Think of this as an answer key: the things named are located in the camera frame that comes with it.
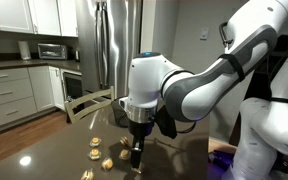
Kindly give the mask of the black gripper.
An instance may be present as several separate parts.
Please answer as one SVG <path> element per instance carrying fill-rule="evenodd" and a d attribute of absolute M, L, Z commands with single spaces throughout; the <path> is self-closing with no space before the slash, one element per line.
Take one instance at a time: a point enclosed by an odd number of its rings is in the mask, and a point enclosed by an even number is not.
<path fill-rule="evenodd" d="M 154 127 L 153 122 L 148 123 L 137 123 L 134 121 L 129 121 L 129 132 L 135 137 L 145 137 L 151 134 Z M 144 138 L 133 138 L 132 148 L 131 148 L 131 167 L 138 168 L 141 162 L 141 155 L 144 150 Z"/>

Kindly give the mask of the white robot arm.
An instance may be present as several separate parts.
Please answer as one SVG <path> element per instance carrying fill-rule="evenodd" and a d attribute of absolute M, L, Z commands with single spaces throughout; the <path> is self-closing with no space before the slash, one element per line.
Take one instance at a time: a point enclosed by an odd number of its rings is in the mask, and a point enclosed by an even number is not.
<path fill-rule="evenodd" d="M 252 72 L 288 35 L 288 0 L 248 0 L 225 24 L 225 52 L 194 74 L 156 52 L 135 57 L 129 72 L 125 111 L 133 134 L 131 164 L 139 166 L 145 131 L 157 105 L 179 121 L 203 119 L 218 101 Z M 288 58 L 271 84 L 269 100 L 249 98 L 240 106 L 240 141 L 223 180 L 265 180 L 278 153 L 288 155 Z"/>

